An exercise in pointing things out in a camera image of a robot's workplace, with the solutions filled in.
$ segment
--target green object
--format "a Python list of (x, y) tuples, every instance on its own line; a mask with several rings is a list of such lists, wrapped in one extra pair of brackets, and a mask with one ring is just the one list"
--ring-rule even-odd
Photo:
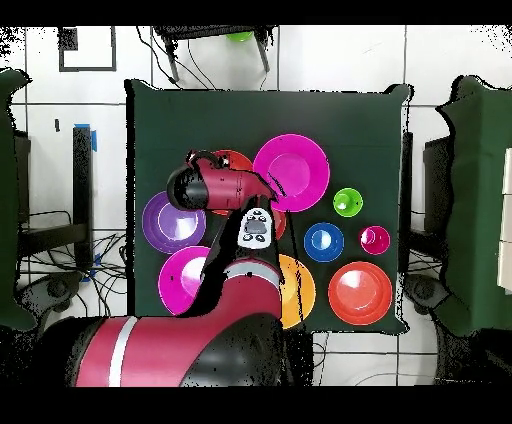
[(18, 262), (18, 173), (14, 148), (12, 95), (28, 79), (19, 71), (0, 70), (0, 325), (16, 330), (31, 330), (36, 321), (14, 300)]
[(334, 195), (334, 210), (345, 218), (356, 216), (363, 207), (363, 197), (354, 188), (342, 188)]
[(252, 31), (227, 34), (226, 37), (228, 37), (231, 41), (247, 41), (249, 38), (252, 37)]
[(498, 287), (497, 276), (505, 150), (512, 147), (512, 92), (464, 77), (454, 93), (452, 102), (438, 108), (451, 121), (455, 144), (444, 275), (452, 295), (435, 314), (456, 336), (483, 328), (511, 330), (512, 296)]
[[(190, 149), (236, 150), (254, 159), (259, 149), (279, 134), (301, 134), (317, 142), (330, 163), (330, 182), (323, 198), (310, 209), (293, 214), (296, 240), (317, 222), (330, 222), (344, 235), (343, 253), (318, 263), (297, 242), (298, 259), (311, 272), (316, 301), (306, 318), (308, 331), (366, 331), (398, 334), (406, 326), (395, 316), (395, 301), (384, 318), (368, 326), (347, 324), (329, 305), (327, 288), (334, 273), (352, 261), (372, 262), (390, 277), (395, 293), (398, 240), (377, 257), (359, 245), (359, 231), (368, 223), (398, 232), (398, 188), (402, 142), (401, 110), (410, 95), (407, 85), (387, 94), (321, 92), (243, 92), (156, 90), (131, 81), (127, 114), (135, 117), (135, 313), (170, 316), (158, 294), (160, 269), (168, 256), (153, 249), (142, 232), (147, 202), (166, 189), (172, 171), (183, 165)], [(357, 187), (365, 207), (354, 218), (342, 219), (332, 206), (340, 187)], [(207, 212), (201, 245), (211, 246), (225, 217)], [(279, 240), (280, 253), (293, 255), (290, 226)]]

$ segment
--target green bowl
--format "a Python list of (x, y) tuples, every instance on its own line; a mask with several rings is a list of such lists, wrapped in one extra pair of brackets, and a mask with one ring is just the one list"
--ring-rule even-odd
[(339, 215), (352, 218), (363, 208), (363, 197), (354, 188), (342, 188), (334, 195), (332, 204)]
[(247, 41), (252, 37), (252, 31), (249, 32), (237, 32), (235, 34), (226, 35), (231, 41)]

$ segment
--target red plate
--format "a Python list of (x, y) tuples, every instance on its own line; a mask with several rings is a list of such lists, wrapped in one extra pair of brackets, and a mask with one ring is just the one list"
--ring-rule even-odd
[[(235, 169), (237, 171), (252, 171), (251, 160), (242, 155), (242, 153), (235, 152), (234, 150), (217, 150), (216, 152), (213, 152), (213, 154), (217, 157), (227, 156), (229, 169)], [(228, 211), (217, 210), (213, 211), (213, 213), (226, 216)]]
[(393, 300), (393, 286), (386, 273), (368, 262), (352, 262), (331, 278), (329, 303), (339, 319), (352, 325), (380, 320)]

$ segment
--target table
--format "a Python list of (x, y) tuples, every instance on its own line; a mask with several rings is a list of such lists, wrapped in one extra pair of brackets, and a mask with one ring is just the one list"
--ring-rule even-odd
[[(170, 315), (157, 289), (158, 274), (168, 256), (149, 245), (141, 221), (146, 203), (165, 190), (170, 173), (184, 162), (187, 152), (192, 148), (231, 149), (254, 159), (266, 141), (279, 134), (296, 133), (315, 140), (324, 149), (331, 169), (324, 197), (311, 209), (293, 214), (298, 259), (311, 271), (317, 290), (313, 311), (304, 321), (307, 330), (387, 334), (406, 330), (395, 315), (396, 299), (386, 316), (372, 325), (354, 327), (344, 323), (329, 306), (327, 287), (341, 266), (368, 261), (386, 272), (395, 292), (401, 112), (410, 95), (407, 85), (368, 94), (155, 90), (138, 80), (127, 81), (126, 87), (128, 131), (134, 131), (135, 138), (133, 308), (137, 316)], [(356, 188), (363, 195), (364, 207), (354, 218), (342, 218), (333, 209), (334, 194), (343, 187)], [(207, 214), (202, 245), (211, 244), (223, 219)], [(305, 232), (319, 221), (337, 225), (345, 237), (343, 253), (327, 264), (311, 260), (303, 247)], [(392, 243), (385, 254), (373, 257), (361, 249), (358, 233), (368, 225), (382, 225), (390, 232)], [(293, 256), (289, 226), (279, 249)]]
[(497, 285), (505, 150), (512, 147), (512, 92), (475, 77), (457, 81), (440, 107), (452, 125), (453, 206), (446, 228), (448, 261), (441, 273), (451, 296), (434, 313), (456, 336), (512, 329), (512, 296)]

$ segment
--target wire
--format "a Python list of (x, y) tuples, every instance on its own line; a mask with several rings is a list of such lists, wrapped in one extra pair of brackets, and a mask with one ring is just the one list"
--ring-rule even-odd
[(170, 77), (169, 75), (167, 75), (167, 73), (162, 69), (162, 67), (160, 66), (160, 62), (158, 61), (158, 56), (155, 52), (155, 50), (153, 49), (153, 47), (151, 47), (150, 44), (146, 43), (143, 39), (142, 39), (142, 35), (140, 34), (140, 30), (139, 30), (139, 27), (138, 26), (135, 26), (135, 28), (137, 29), (137, 34), (139, 34), (139, 40), (141, 41), (142, 44), (145, 44), (146, 46), (149, 47), (149, 49), (151, 50), (151, 52), (153, 53), (153, 55), (155, 56), (155, 59), (156, 59), (156, 64), (158, 66), (158, 69), (160, 69), (160, 71), (167, 77), (167, 79), (169, 80), (169, 82), (171, 84), (174, 84), (176, 87), (178, 87), (180, 90), (183, 90), (182, 87), (180, 87), (177, 82), (174, 80), (174, 78)]
[(80, 299), (80, 302), (82, 302), (82, 305), (84, 305), (85, 308), (85, 317), (87, 318), (89, 316), (89, 312), (87, 310), (87, 303), (85, 303), (84, 299), (82, 299), (82, 296), (80, 296), (78, 293), (76, 294), (77, 297)]
[(354, 384), (354, 386), (359, 386), (360, 384), (364, 383), (365, 381), (370, 380), (371, 378), (380, 377), (382, 375), (398, 375), (398, 376), (403, 376), (403, 377), (425, 377), (425, 378), (432, 378), (434, 380), (449, 381), (451, 383), (481, 383), (480, 381), (475, 381), (475, 380), (451, 380), (448, 378), (435, 377), (432, 375), (425, 375), (425, 374), (404, 374), (404, 373), (400, 373), (400, 372), (382, 372), (382, 373), (374, 374), (369, 377), (363, 378), (361, 381)]
[[(155, 42), (156, 46), (157, 46), (160, 50), (162, 50), (162, 52), (164, 52), (164, 54), (165, 54), (167, 57), (169, 57), (169, 56), (170, 56), (170, 54), (169, 54), (169, 53), (167, 53), (167, 52), (165, 51), (165, 49), (163, 49), (163, 48), (162, 48), (162, 46), (160, 46), (160, 44), (158, 44), (158, 41), (157, 41), (157, 40), (156, 40), (156, 38), (155, 38), (155, 34), (153, 34), (153, 41)], [(174, 60), (178, 65), (180, 65), (180, 66), (182, 66), (183, 68), (185, 68), (185, 69), (186, 69), (186, 70), (187, 70), (187, 71), (188, 71), (188, 72), (189, 72), (189, 73), (190, 73), (190, 74), (191, 74), (191, 75), (192, 75), (196, 80), (198, 80), (198, 81), (199, 81), (199, 83), (200, 83), (200, 84), (202, 84), (202, 85), (203, 85), (203, 87), (204, 87), (204, 88), (206, 88), (207, 90), (211, 90), (211, 88), (209, 88), (209, 87), (208, 87), (208, 86), (207, 86), (203, 81), (201, 81), (201, 80), (197, 77), (197, 75), (196, 75), (196, 74), (194, 74), (190, 69), (188, 69), (188, 68), (187, 68), (183, 63), (181, 63), (178, 59), (176, 59), (175, 57), (174, 57), (174, 58), (172, 58), (172, 59), (173, 59), (173, 60)]]
[(439, 271), (435, 268), (438, 268), (442, 265), (436, 265), (436, 266), (428, 266), (428, 267), (425, 267), (425, 268), (415, 268), (415, 269), (409, 269), (407, 270), (408, 273), (411, 273), (411, 272), (415, 272), (415, 271), (426, 271), (426, 270), (429, 270), (431, 269), (432, 271), (434, 271), (435, 273), (439, 274)]
[(322, 352), (313, 352), (313, 354), (317, 354), (317, 355), (318, 355), (319, 353), (322, 353), (322, 360), (321, 360), (318, 364), (316, 364), (316, 365), (314, 365), (314, 366), (313, 366), (313, 368), (316, 368), (316, 367), (319, 367), (320, 365), (322, 365), (322, 364), (324, 363), (324, 361), (325, 361), (325, 357), (327, 356), (327, 352), (326, 352), (326, 350), (325, 350), (325, 347), (324, 347), (324, 346), (322, 346), (320, 343), (316, 343), (316, 342), (315, 342), (315, 343), (313, 343), (313, 346), (314, 346), (314, 345), (320, 346), (320, 349), (322, 349)]
[(415, 265), (415, 264), (426, 264), (426, 265), (439, 264), (439, 265), (442, 265), (440, 262), (426, 262), (426, 261), (422, 261), (422, 260), (409, 262), (409, 265)]
[(208, 82), (212, 85), (213, 89), (214, 90), (217, 90), (217, 87), (215, 87), (215, 85), (213, 85), (213, 82), (210, 80), (210, 78), (208, 78), (204, 73), (203, 71), (201, 71), (201, 69), (199, 69), (199, 66), (197, 66), (197, 63), (196, 61), (194, 60), (194, 56), (192, 56), (192, 52), (190, 51), (190, 39), (187, 40), (187, 47), (188, 47), (188, 54), (190, 55), (190, 59), (192, 59), (192, 62), (194, 63), (194, 65), (196, 65), (196, 68), (197, 70), (200, 72), (200, 74), (205, 77)]
[(31, 213), (29, 216), (39, 216), (39, 215), (49, 215), (53, 213), (65, 213), (68, 216), (69, 224), (72, 223), (71, 221), (71, 215), (68, 211), (49, 211), (49, 212), (38, 212), (38, 213)]
[(263, 81), (261, 81), (260, 91), (261, 91), (261, 87), (263, 87), (263, 84), (265, 84), (265, 81), (267, 80), (267, 76), (268, 76), (268, 73), (265, 74), (265, 78), (263, 78)]
[(325, 344), (324, 344), (324, 358), (322, 361), (322, 371), (320, 371), (320, 382), (318, 383), (318, 386), (320, 387), (322, 385), (322, 378), (324, 376), (324, 368), (325, 368), (325, 357), (327, 355), (327, 343), (329, 342), (329, 336), (331, 333), (327, 333), (327, 337), (325, 338)]
[[(101, 259), (104, 258), (105, 255), (108, 252), (110, 252), (116, 246), (116, 244), (118, 244), (119, 241), (123, 240), (125, 237), (126, 237), (126, 234), (122, 234), (122, 235), (119, 236), (116, 233), (114, 233), (114, 234), (112, 234), (112, 235), (110, 235), (108, 237), (104, 237), (104, 238), (99, 239), (99, 240), (93, 240), (93, 243), (96, 243), (95, 244), (95, 248), (97, 248), (102, 242), (104, 242), (106, 240), (108, 240), (108, 243), (107, 243), (107, 246), (106, 246), (105, 250), (103, 251), (103, 253), (99, 256), (100, 265), (101, 266), (91, 267), (91, 269), (89, 269), (89, 270), (78, 269), (76, 267), (75, 257), (71, 254), (71, 252), (69, 251), (67, 246), (65, 246), (67, 252), (63, 252), (63, 251), (56, 250), (56, 249), (48, 250), (47, 254), (48, 254), (48, 257), (50, 258), (49, 261), (43, 260), (42, 258), (40, 258), (40, 257), (38, 257), (36, 255), (32, 255), (31, 256), (31, 258), (35, 258), (35, 260), (31, 259), (31, 258), (29, 258), (28, 260), (31, 260), (35, 264), (41, 264), (41, 265), (46, 265), (46, 266), (53, 266), (53, 267), (56, 267), (56, 268), (58, 268), (60, 270), (64, 270), (64, 271), (79, 271), (84, 276), (90, 278), (90, 280), (92, 281), (92, 284), (94, 285), (96, 293), (98, 295), (98, 312), (99, 312), (99, 315), (106, 314), (107, 316), (111, 316), (112, 313), (111, 313), (111, 310), (110, 310), (110, 306), (107, 303), (107, 296), (108, 296), (108, 294), (110, 292), (113, 292), (113, 293), (116, 293), (116, 294), (120, 294), (120, 295), (126, 294), (126, 292), (121, 292), (121, 291), (117, 291), (117, 290), (113, 289), (113, 285), (115, 284), (116, 281), (118, 281), (119, 279), (126, 279), (126, 273), (120, 271), (120, 270), (125, 270), (126, 268), (122, 267), (122, 266), (117, 266), (117, 265), (114, 265), (114, 264), (110, 264), (108, 262), (103, 262), (103, 261), (101, 261)], [(118, 250), (119, 250), (119, 253), (120, 253), (120, 256), (121, 256), (123, 262), (126, 264), (126, 254), (125, 254), (125, 252), (126, 252), (126, 245), (120, 246), (118, 248)], [(71, 258), (73, 260), (73, 262), (57, 262), (57, 260), (55, 259), (55, 256), (54, 256), (55, 254), (61, 254), (61, 255), (67, 256), (67, 257)], [(103, 273), (107, 274), (108, 278), (105, 281), (105, 283), (101, 283), (100, 281), (98, 281), (97, 278), (95, 278), (95, 276), (92, 274), (92, 271), (103, 272)], [(46, 272), (32, 272), (32, 273), (52, 274), (52, 273), (55, 273), (55, 272), (46, 271)], [(113, 282), (110, 284), (110, 286), (108, 286), (108, 283), (112, 279), (113, 279)], [(107, 294), (105, 295), (105, 297), (103, 297), (102, 296), (102, 290), (105, 289), (105, 288), (107, 289)], [(84, 307), (86, 307), (87, 304), (85, 303), (83, 298), (81, 298), (80, 300), (84, 304)]]

